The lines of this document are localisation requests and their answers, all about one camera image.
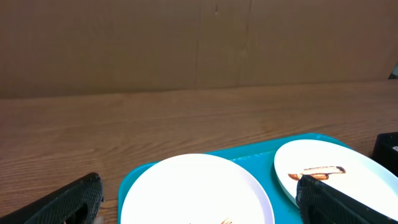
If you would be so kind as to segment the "white plate with small stain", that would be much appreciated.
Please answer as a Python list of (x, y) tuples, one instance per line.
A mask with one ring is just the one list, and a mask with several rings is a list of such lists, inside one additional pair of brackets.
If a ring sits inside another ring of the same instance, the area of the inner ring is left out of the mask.
[(184, 154), (160, 161), (129, 189), (121, 223), (274, 223), (271, 202), (246, 169), (222, 157)]

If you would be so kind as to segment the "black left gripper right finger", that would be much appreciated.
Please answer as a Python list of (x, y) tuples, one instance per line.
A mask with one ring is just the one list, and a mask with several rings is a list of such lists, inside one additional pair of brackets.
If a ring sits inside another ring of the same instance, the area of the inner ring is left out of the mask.
[(298, 181), (296, 204), (304, 224), (397, 224), (310, 175)]

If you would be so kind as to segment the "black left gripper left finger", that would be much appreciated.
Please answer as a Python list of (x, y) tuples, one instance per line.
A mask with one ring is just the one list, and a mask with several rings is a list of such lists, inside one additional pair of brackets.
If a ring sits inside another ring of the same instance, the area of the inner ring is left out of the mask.
[(101, 178), (99, 174), (92, 172), (1, 217), (1, 223), (94, 223), (103, 201)]

